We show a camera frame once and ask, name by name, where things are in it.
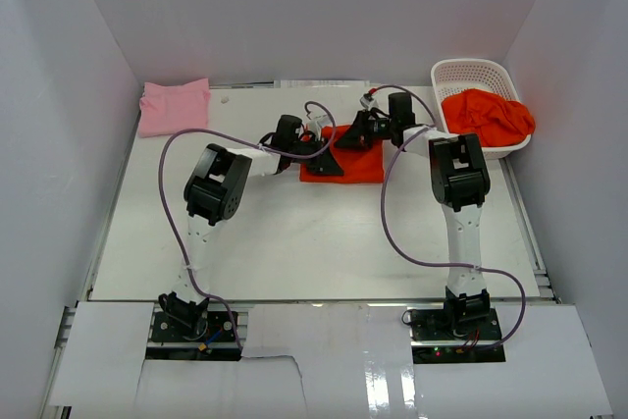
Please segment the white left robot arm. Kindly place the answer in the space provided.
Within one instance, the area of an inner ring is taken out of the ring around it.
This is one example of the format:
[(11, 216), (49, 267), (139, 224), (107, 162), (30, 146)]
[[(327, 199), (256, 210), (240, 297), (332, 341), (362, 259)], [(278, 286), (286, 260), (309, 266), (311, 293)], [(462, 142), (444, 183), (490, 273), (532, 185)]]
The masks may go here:
[[(187, 129), (174, 133), (166, 141), (158, 165), (158, 191), (160, 200), (176, 241), (183, 256), (183, 269), (193, 291), (202, 297), (200, 302), (184, 302), (175, 292), (158, 298), (162, 311), (174, 323), (174, 328), (185, 339), (201, 337), (207, 328), (207, 306), (210, 300), (222, 304), (229, 316), (233, 315), (228, 302), (203, 291), (195, 279), (189, 253), (177, 229), (168, 206), (164, 188), (164, 167), (173, 141), (185, 134), (203, 133), (203, 129)], [(320, 171), (324, 176), (339, 176), (340, 167), (330, 151), (332, 141), (313, 131), (301, 131), (299, 127), (284, 131), (277, 129), (266, 134), (259, 142), (251, 143), (217, 131), (205, 131), (228, 141), (241, 144), (241, 149), (228, 149), (209, 144), (203, 150), (183, 190), (186, 212), (189, 218), (200, 217), (209, 226), (229, 220), (239, 207), (247, 179), (283, 172), (292, 163), (303, 163)]]

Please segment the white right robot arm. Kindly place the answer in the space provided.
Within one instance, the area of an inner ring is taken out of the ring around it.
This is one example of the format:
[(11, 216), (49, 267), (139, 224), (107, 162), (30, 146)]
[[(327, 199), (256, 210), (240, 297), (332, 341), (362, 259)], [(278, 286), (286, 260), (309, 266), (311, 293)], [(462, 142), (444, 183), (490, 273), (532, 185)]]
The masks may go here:
[(385, 236), (405, 260), (426, 268), (447, 268), (441, 328), (463, 340), (485, 322), (491, 310), (490, 295), (482, 275), (480, 219), (491, 182), (480, 141), (473, 133), (452, 134), (433, 126), (417, 125), (414, 114), (381, 115), (376, 109), (356, 114), (337, 147), (365, 150), (376, 140), (389, 140), (399, 153), (429, 159), (432, 192), (441, 204), (447, 233), (448, 261), (424, 262), (405, 254), (393, 241), (386, 220), (386, 190), (391, 170), (385, 172), (380, 215)]

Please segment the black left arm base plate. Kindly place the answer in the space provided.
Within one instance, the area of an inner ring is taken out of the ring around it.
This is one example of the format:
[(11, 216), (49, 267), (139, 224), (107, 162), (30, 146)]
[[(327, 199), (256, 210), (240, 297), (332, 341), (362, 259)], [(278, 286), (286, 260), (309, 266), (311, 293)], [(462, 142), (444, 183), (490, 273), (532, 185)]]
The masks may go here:
[(233, 323), (226, 311), (208, 311), (201, 316), (195, 328), (188, 330), (162, 311), (156, 311), (149, 332), (146, 358), (237, 362), (241, 353), (234, 334), (236, 312), (234, 320)]

